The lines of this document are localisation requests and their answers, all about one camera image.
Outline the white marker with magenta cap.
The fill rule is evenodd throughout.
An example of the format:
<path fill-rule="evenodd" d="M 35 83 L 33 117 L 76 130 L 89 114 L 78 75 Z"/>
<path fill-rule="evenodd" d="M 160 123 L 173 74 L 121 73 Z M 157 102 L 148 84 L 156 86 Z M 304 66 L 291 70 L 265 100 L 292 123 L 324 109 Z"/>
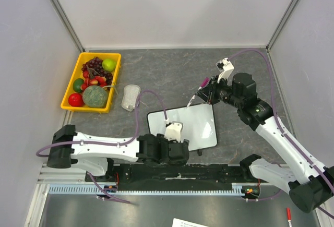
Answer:
<path fill-rule="evenodd" d="M 189 108 L 189 107 L 190 107 L 190 105 L 192 104 L 192 102 L 195 100 L 198 91 L 200 91 L 201 89 L 203 89 L 203 88 L 207 85 L 208 82 L 209 82 L 209 78 L 206 77 L 206 78 L 203 80 L 202 84 L 201 84 L 201 85 L 199 86 L 199 88 L 197 89 L 197 91 L 194 92 L 194 94 L 193 94 L 193 96 L 191 97 L 191 99 L 189 100 L 189 102 L 188 102 L 186 108 Z"/>

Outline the small black framed whiteboard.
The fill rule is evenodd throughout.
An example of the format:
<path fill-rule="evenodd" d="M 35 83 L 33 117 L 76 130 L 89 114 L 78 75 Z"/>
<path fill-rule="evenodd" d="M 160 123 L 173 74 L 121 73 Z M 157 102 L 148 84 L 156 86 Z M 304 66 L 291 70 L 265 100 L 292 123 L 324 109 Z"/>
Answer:
<path fill-rule="evenodd" d="M 151 134 L 163 136 L 171 122 L 181 122 L 183 124 L 181 142 L 184 139 L 189 141 L 189 151 L 211 148 L 218 143 L 213 106 L 206 103 L 191 105 L 189 108 L 184 106 L 150 112 L 147 114 L 147 121 Z"/>

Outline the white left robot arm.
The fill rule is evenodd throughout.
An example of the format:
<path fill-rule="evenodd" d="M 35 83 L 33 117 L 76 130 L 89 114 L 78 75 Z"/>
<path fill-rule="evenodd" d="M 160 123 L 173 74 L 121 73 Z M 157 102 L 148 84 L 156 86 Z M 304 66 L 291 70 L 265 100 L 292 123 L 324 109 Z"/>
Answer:
<path fill-rule="evenodd" d="M 189 159 L 189 140 L 182 138 L 183 125 L 170 123 L 164 134 L 145 134 L 133 138 L 108 138 L 76 131 L 65 125 L 53 136 L 47 167 L 74 166 L 108 182 L 114 177 L 113 161 L 139 162 L 148 166 L 185 165 Z"/>

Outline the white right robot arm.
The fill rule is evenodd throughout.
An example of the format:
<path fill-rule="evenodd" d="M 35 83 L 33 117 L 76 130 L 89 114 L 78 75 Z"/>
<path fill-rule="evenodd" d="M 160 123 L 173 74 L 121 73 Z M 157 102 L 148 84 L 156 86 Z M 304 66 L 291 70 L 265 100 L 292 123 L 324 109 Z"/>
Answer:
<path fill-rule="evenodd" d="M 283 125 L 272 107 L 257 96 L 252 76 L 238 73 L 232 84 L 214 76 L 196 91 L 208 104 L 224 102 L 237 109 L 240 120 L 266 140 L 288 165 L 287 169 L 252 154 L 240 162 L 239 176 L 245 182 L 258 178 L 289 194 L 304 213 L 310 213 L 333 197 L 333 168 L 309 153 Z"/>

